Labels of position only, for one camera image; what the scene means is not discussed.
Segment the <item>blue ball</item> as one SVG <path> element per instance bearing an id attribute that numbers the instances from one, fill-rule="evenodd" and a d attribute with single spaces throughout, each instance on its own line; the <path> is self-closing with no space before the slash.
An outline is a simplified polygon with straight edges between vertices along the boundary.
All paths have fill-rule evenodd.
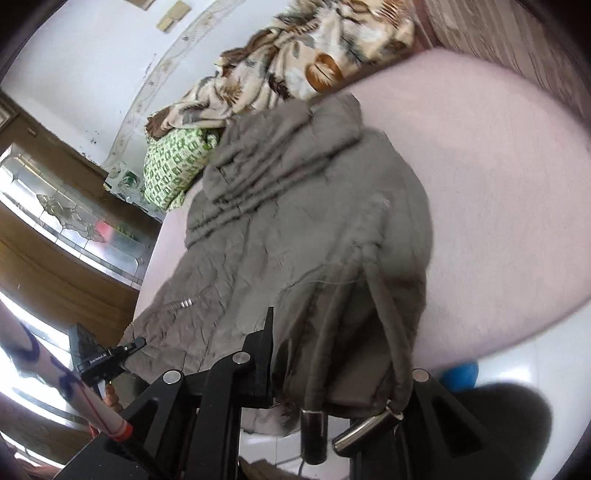
<path id="1" fill-rule="evenodd" d="M 446 370 L 440 376 L 439 381 L 450 392 L 459 393 L 474 389 L 478 376 L 478 363 L 469 362 Z"/>

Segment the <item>grey quilted jacket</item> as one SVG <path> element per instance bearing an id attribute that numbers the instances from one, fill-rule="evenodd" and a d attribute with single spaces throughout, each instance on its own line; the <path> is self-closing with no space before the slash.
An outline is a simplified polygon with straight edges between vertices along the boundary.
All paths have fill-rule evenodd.
<path id="1" fill-rule="evenodd" d="M 291 100 L 225 130 L 174 271 L 123 338 L 146 382 L 205 371 L 273 318 L 273 405 L 246 431 L 287 435 L 304 413 L 400 412 L 426 304 L 427 194 L 355 96 Z"/>

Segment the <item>pink quilted bed cover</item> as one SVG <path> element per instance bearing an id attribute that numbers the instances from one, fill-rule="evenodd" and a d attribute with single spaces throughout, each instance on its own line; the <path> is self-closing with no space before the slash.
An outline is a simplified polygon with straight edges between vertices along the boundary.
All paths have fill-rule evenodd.
<path id="1" fill-rule="evenodd" d="M 517 74 L 443 49 L 341 93 L 358 99 L 365 124 L 388 136 L 428 197 L 433 246 L 416 365 L 439 369 L 516 345 L 589 300 L 590 133 L 579 118 Z M 134 320 L 183 255 L 201 188 L 166 216 Z"/>

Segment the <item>striped brown bed sheet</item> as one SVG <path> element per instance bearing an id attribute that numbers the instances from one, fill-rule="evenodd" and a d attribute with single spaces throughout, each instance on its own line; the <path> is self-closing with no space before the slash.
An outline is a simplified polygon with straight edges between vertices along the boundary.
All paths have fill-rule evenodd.
<path id="1" fill-rule="evenodd" d="M 590 54 L 541 1 L 416 1 L 427 41 L 513 71 L 590 125 Z"/>

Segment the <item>green patterned pillow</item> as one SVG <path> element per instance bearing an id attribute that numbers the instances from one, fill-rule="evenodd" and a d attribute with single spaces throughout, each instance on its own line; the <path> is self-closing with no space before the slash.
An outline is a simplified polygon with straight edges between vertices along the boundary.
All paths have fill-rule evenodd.
<path id="1" fill-rule="evenodd" d="M 174 129 L 158 140 L 149 137 L 143 166 L 145 200 L 164 211 L 180 206 L 218 140 L 218 132 L 208 129 Z"/>

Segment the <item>floral beige blanket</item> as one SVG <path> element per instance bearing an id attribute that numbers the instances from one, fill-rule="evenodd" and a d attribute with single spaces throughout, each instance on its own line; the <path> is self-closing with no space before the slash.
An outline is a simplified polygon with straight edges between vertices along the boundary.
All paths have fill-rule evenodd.
<path id="1" fill-rule="evenodd" d="M 242 47 L 219 56 L 214 75 L 151 115 L 158 140 L 174 129 L 221 128 L 238 114 L 310 100 L 370 67 L 411 51 L 410 1 L 294 1 Z"/>

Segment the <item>stained glass wooden door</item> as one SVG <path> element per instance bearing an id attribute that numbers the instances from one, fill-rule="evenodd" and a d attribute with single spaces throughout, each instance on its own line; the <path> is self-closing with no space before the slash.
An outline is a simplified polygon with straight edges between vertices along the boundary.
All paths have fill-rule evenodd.
<path id="1" fill-rule="evenodd" d="M 108 193 L 106 173 L 1 97 L 1 290 L 106 347 L 130 324 L 161 224 Z"/>

